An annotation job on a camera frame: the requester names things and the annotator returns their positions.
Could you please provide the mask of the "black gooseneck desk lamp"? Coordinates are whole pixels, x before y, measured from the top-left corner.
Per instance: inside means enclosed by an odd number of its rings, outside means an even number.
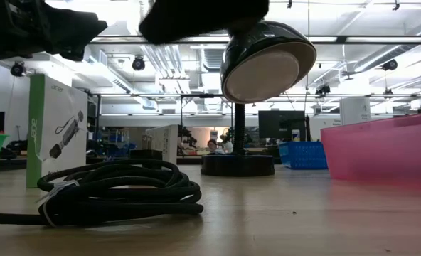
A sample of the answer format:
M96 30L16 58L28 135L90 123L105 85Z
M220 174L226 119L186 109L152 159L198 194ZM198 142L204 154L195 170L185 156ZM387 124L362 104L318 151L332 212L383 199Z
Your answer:
M280 96L301 81L316 62L316 48L297 29L259 21L232 33L220 66L221 91L233 104L233 152L202 158L201 174L220 177L271 176L275 160L244 150L245 106Z

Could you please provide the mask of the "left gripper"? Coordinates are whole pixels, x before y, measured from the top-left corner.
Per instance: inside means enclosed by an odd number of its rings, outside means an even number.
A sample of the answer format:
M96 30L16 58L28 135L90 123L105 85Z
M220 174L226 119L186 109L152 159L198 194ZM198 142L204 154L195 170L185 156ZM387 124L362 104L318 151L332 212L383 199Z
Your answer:
M52 10L44 0L0 0L0 60L45 50L83 60L87 44L106 28L92 12Z

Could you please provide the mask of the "small white printed box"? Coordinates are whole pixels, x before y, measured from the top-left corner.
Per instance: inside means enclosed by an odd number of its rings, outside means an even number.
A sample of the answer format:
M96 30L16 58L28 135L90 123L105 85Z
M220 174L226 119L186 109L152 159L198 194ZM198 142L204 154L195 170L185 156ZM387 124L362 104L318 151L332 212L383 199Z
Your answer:
M151 137L151 148L161 151L164 161L176 164L178 146L178 125L172 124L146 130Z

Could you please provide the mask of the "blue plastic basket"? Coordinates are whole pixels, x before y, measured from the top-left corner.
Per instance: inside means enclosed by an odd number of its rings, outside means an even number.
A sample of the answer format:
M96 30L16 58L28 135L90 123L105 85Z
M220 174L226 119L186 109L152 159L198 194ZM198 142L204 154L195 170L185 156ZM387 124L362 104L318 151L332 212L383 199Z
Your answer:
M290 169L327 169L321 142L283 142L278 145L284 166Z

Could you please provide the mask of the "white zip tie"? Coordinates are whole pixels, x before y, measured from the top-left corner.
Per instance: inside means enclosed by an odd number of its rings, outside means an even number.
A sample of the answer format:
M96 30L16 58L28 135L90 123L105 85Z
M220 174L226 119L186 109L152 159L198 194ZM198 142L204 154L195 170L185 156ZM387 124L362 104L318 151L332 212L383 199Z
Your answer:
M37 203L42 203L40 206L41 213L44 214L44 217L46 218L47 222L50 224L51 227L56 228L56 224L53 222L51 217L49 216L49 213L47 211L47 204L50 199L55 197L59 192L61 192L63 189L70 187L70 186L79 186L80 184L76 180L71 181L61 181L59 183L54 183L53 188L47 192L43 197L38 199Z

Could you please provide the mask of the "white green Acer box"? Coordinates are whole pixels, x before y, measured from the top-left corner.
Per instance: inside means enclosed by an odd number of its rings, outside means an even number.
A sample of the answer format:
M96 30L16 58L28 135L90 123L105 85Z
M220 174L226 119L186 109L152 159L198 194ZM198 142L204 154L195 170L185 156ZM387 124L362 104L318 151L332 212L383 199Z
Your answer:
M30 77L26 187L86 163L87 94L44 74Z

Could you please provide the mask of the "white cabinet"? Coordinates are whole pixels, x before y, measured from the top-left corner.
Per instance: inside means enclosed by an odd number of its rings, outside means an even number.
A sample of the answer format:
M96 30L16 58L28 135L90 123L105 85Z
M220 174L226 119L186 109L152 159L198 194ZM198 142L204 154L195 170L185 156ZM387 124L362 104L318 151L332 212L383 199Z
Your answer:
M340 100L342 125L371 121L370 100L366 97L347 97Z

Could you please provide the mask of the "small black cube adapter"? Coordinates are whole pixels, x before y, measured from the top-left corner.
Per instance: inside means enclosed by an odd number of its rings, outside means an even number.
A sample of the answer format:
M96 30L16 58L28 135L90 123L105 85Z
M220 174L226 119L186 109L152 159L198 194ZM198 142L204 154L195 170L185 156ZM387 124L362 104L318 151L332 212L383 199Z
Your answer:
M161 161L162 156L162 151L153 149L132 149L129 152L130 159L153 159ZM147 169L162 169L161 165L153 163L142 164L142 166Z

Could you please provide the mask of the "pink plastic bin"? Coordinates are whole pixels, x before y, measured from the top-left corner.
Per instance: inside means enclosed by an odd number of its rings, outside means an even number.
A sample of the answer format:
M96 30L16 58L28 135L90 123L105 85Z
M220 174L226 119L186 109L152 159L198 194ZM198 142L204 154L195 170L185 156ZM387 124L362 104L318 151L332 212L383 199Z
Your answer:
M321 130L330 176L421 190L421 114Z

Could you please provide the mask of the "black computer monitor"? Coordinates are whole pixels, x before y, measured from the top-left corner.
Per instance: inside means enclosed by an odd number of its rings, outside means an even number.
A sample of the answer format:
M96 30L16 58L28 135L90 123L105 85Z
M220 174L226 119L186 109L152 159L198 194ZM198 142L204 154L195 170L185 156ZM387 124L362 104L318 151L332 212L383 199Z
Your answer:
M293 131L299 130L299 141L307 140L304 111L269 110L258 112L259 138L293 140Z

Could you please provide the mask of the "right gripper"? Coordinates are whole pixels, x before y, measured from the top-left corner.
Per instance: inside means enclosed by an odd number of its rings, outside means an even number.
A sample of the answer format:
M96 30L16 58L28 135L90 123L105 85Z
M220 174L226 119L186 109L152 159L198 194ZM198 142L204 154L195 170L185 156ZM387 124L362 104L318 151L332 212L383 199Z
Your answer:
M139 32L154 45L210 33L214 24L200 12L200 0L156 0L139 24ZM227 0L216 30L230 36L250 31L269 11L270 0Z

